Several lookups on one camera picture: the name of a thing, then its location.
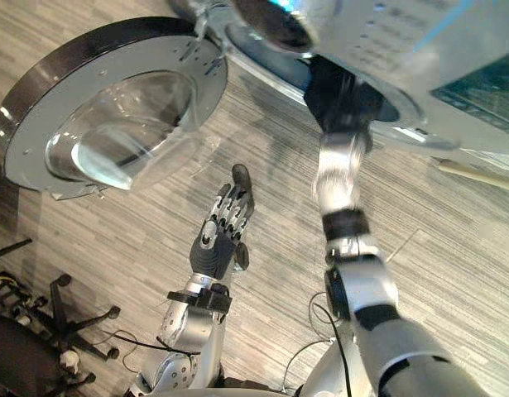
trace black chair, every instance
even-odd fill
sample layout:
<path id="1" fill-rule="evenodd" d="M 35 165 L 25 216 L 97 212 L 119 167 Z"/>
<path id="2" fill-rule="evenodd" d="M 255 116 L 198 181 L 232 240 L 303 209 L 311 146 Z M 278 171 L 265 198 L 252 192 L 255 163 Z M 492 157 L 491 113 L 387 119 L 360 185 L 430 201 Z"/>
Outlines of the black chair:
<path id="1" fill-rule="evenodd" d="M 60 353 L 29 328 L 0 316 L 0 396 L 56 397 L 94 382 L 77 381 L 60 366 Z"/>
<path id="2" fill-rule="evenodd" d="M 82 338 L 78 334 L 78 331 L 101 323 L 106 318 L 117 318 L 120 314 L 120 308 L 118 306 L 112 306 L 108 312 L 101 316 L 90 318 L 79 323 L 73 321 L 68 322 L 66 319 L 65 308 L 61 301 L 59 287 L 65 287 L 70 284 L 70 281 L 72 281 L 72 277 L 64 274 L 57 280 L 50 283 L 52 317 L 39 310 L 35 305 L 33 307 L 25 306 L 26 311 L 46 328 L 46 330 L 50 333 L 50 339 L 48 342 L 52 344 L 57 343 L 60 352 L 64 352 L 70 347 L 77 347 L 84 352 L 94 354 L 104 361 L 117 358 L 120 351 L 116 347 L 111 348 L 107 354 L 104 354 L 90 342 Z"/>

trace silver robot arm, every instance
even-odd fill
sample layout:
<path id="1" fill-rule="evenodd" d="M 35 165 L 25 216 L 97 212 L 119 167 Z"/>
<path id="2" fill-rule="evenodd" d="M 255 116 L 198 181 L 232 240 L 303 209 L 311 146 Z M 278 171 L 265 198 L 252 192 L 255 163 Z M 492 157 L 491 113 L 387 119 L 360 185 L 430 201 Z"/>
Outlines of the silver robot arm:
<path id="1" fill-rule="evenodd" d="M 396 283 L 357 209 L 356 176 L 365 145 L 357 133 L 323 138 L 316 181 L 327 237 L 329 306 L 351 322 L 378 396 L 487 396 L 429 333 L 397 312 Z"/>
<path id="2" fill-rule="evenodd" d="M 166 350 L 149 351 L 127 397 L 203 389 L 218 380 L 224 319 L 232 301 L 230 276 L 232 270 L 248 267 L 241 239 L 254 211 L 247 168 L 235 165 L 232 174 L 233 185 L 219 190 L 194 240 L 188 282 L 168 294 L 170 303 L 156 337 Z"/>
<path id="3" fill-rule="evenodd" d="M 305 102 L 324 131 L 316 193 L 326 236 L 328 304 L 353 328 L 364 368 L 379 397 L 485 396 L 420 325 L 397 312 L 396 283 L 367 219 L 356 178 L 371 149 L 381 94 L 323 58 L 311 63 Z"/>

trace wire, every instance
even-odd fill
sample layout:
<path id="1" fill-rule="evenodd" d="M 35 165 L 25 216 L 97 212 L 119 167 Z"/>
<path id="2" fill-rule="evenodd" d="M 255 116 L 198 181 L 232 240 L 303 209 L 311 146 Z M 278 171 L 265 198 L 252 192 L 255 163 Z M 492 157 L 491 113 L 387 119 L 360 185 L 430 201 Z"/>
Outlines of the wire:
<path id="1" fill-rule="evenodd" d="M 313 330 L 313 332 L 317 335 L 317 337 L 319 337 L 319 339 L 329 339 L 329 335 L 324 335 L 323 333 L 321 333 L 313 324 L 313 317 L 311 314 L 314 314 L 315 317 L 317 318 L 317 320 L 319 320 L 322 324 L 330 324 L 329 321 L 324 321 L 322 318 L 320 318 L 320 316 L 318 315 L 318 313 L 315 311 L 315 308 L 313 306 L 313 301 L 315 300 L 315 298 L 317 296 L 320 296 L 320 295 L 323 295 L 323 294 L 326 294 L 325 291 L 320 291 L 320 292 L 317 292 L 315 294 L 313 294 L 313 296 L 311 296 L 311 299 L 307 305 L 307 315 L 308 315 L 308 319 L 310 321 L 310 326 L 311 326 L 311 329 Z M 342 322 L 343 320 L 340 318 L 340 319 L 337 319 L 335 320 L 335 323 L 336 324 L 339 324 L 340 322 Z"/>
<path id="2" fill-rule="evenodd" d="M 352 389 L 350 386 L 350 374 L 349 374 L 349 370 L 348 370 L 348 362 L 346 361 L 346 355 L 344 354 L 343 344 L 340 341 L 340 336 L 339 336 L 339 333 L 337 332 L 337 327 L 335 326 L 335 322 L 332 319 L 331 315 L 329 314 L 328 310 L 324 309 L 319 304 L 313 304 L 313 306 L 319 308 L 326 314 L 326 316 L 328 316 L 329 322 L 331 323 L 331 327 L 334 329 L 335 338 L 337 338 L 337 344 L 339 345 L 340 356 L 343 358 L 344 377 L 346 378 L 346 395 L 348 397 L 352 397 Z"/>
<path id="3" fill-rule="evenodd" d="M 130 333 L 129 331 L 126 331 L 125 329 L 117 329 L 115 332 L 112 332 L 110 333 L 110 335 L 108 337 L 106 337 L 105 339 L 103 339 L 102 341 L 100 342 L 96 342 L 96 343 L 92 343 L 93 346 L 95 345 L 101 345 L 102 343 L 105 343 L 105 342 L 108 342 L 110 341 L 112 338 L 116 337 L 120 332 L 123 332 L 123 333 L 126 333 L 127 335 L 131 336 L 134 341 L 131 341 L 131 343 L 134 344 L 134 342 L 138 342 L 138 339 L 137 337 L 135 337 L 135 335 L 133 333 Z M 133 374 L 137 374 L 138 371 L 135 371 L 133 370 L 132 368 L 129 368 L 129 366 L 127 365 L 127 363 L 125 362 L 125 360 L 135 352 L 135 350 L 138 349 L 138 345 L 137 344 L 134 344 L 134 346 L 132 347 L 131 350 L 129 350 L 127 353 L 125 353 L 122 357 L 122 365 L 123 367 L 128 370 L 129 372 L 132 372 Z"/>
<path id="4" fill-rule="evenodd" d="M 319 332 L 317 330 L 317 328 L 315 328 L 315 326 L 313 325 L 313 317 L 311 317 L 311 309 L 313 308 L 313 300 L 321 295 L 322 292 L 317 292 L 316 294 L 313 294 L 313 296 L 311 297 L 310 299 L 310 302 L 308 303 L 307 305 L 307 317 L 310 321 L 310 326 L 311 326 L 311 329 L 313 330 L 313 332 L 316 334 L 317 337 L 319 337 L 319 339 L 328 339 L 328 337 L 326 335 L 323 335 L 321 332 Z"/>
<path id="5" fill-rule="evenodd" d="M 330 340 L 325 339 L 325 340 L 321 340 L 321 341 L 315 341 L 315 342 L 308 343 L 307 345 L 302 347 L 299 351 L 297 351 L 293 357 L 291 357 L 291 359 L 287 363 L 286 371 L 284 372 L 284 380 L 281 382 L 281 391 L 286 393 L 287 373 L 289 372 L 289 367 L 291 366 L 291 363 L 298 357 L 298 355 L 301 354 L 305 349 L 312 347 L 313 345 L 318 345 L 319 343 L 329 343 L 329 342 L 330 342 Z"/>

